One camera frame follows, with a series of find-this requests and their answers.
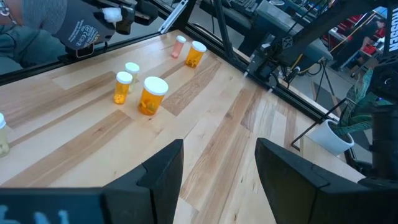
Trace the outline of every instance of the pill bottle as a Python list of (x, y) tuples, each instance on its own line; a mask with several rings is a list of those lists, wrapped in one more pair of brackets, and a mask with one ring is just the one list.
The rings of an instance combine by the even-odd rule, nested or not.
[(139, 66), (136, 63), (129, 62), (124, 66), (124, 70), (132, 75), (132, 82), (129, 87), (129, 93), (132, 93), (134, 90), (134, 85), (137, 82)]
[(116, 75), (116, 88), (114, 89), (113, 101), (122, 105), (126, 102), (129, 87), (132, 82), (132, 75), (128, 72), (119, 72)]
[(206, 46), (204, 46), (201, 42), (193, 41), (185, 64), (191, 68), (196, 68), (205, 52)]
[(10, 151), (10, 147), (7, 142), (6, 134), (6, 120), (2, 113), (0, 113), (0, 157), (6, 156)]
[(172, 51), (172, 58), (178, 58), (178, 56), (180, 56), (180, 52), (182, 50), (182, 47), (186, 43), (186, 41), (187, 40), (185, 37), (183, 37), (181, 35), (177, 36), (177, 40), (175, 41), (173, 51)]
[(169, 86), (165, 80), (159, 77), (146, 78), (138, 110), (144, 115), (156, 114), (168, 90)]

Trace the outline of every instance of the white bottle cap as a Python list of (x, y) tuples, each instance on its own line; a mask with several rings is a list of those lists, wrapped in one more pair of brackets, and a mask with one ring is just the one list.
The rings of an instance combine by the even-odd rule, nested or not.
[(177, 40), (178, 40), (180, 43), (185, 43), (185, 42), (187, 41), (186, 38), (183, 37), (183, 36), (181, 36), (181, 35), (178, 35), (178, 36), (177, 36)]
[(144, 88), (153, 95), (163, 96), (169, 90), (169, 85), (159, 77), (148, 77), (144, 81)]
[(126, 72), (130, 74), (139, 73), (139, 66), (136, 63), (132, 62), (126, 63), (124, 69), (126, 70)]
[(6, 125), (6, 120), (4, 119), (4, 115), (0, 113), (0, 129), (4, 128)]
[(118, 72), (116, 79), (119, 83), (130, 84), (132, 82), (132, 75), (128, 72)]
[(106, 22), (120, 22), (123, 20), (122, 10), (118, 7), (103, 8), (104, 19)]
[(192, 47), (199, 52), (206, 52), (207, 48), (201, 42), (193, 41)]

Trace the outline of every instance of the wood grain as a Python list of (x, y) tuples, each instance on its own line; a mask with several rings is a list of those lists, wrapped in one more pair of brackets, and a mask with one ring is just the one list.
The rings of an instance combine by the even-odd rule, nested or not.
[(221, 62), (212, 57), (206, 58), (198, 67), (195, 76), (178, 91), (169, 96), (162, 106), (177, 116), (211, 82)]
[(182, 185), (181, 198), (198, 210), (203, 206), (204, 195), (208, 193), (215, 175), (220, 169), (221, 164), (218, 161), (222, 161), (226, 155), (228, 147), (233, 141), (231, 136), (239, 126), (253, 94), (253, 88), (240, 91), (188, 179)]
[(46, 187), (92, 153), (103, 147), (132, 119), (117, 110), (67, 142), (53, 153), (19, 173), (2, 187)]
[[(171, 58), (177, 35), (184, 34), (176, 30), (0, 86), (11, 146), (0, 158), (0, 184), (104, 186), (182, 138), (175, 223), (275, 223), (257, 173), (256, 139), (289, 148), (313, 121), (210, 51), (196, 69), (186, 67), (189, 37), (179, 58)], [(115, 105), (115, 73), (126, 62), (141, 71), (126, 103)], [(169, 84), (154, 116), (137, 110), (149, 76)], [(305, 145), (302, 153), (346, 178), (360, 178), (325, 151)]]

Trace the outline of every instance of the white pot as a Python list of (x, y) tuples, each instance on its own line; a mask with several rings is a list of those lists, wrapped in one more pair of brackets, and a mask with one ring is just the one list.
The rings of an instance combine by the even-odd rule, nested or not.
[(345, 150), (354, 146), (353, 137), (348, 134), (350, 142), (346, 142), (339, 138), (329, 127), (329, 124), (337, 124), (337, 122), (327, 119), (319, 125), (311, 134), (308, 135), (310, 139), (315, 141), (322, 148), (332, 153), (334, 156), (340, 155)]

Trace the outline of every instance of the black panel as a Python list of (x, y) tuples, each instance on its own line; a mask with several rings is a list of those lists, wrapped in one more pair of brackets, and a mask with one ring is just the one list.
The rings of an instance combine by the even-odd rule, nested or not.
[(277, 223), (398, 223), (392, 182), (367, 181), (365, 187), (266, 139), (257, 140), (256, 163)]
[(145, 175), (146, 169), (139, 165), (105, 186), (106, 216), (110, 223), (155, 223), (150, 190), (137, 186)]
[(177, 139), (142, 164), (148, 174), (138, 185), (150, 189), (158, 224), (173, 223), (181, 188), (183, 157), (183, 141)]
[(374, 68), (368, 91), (377, 96), (398, 103), (398, 55), (389, 55), (380, 59)]
[(63, 223), (65, 217), (70, 223), (105, 223), (101, 189), (0, 190), (0, 223)]

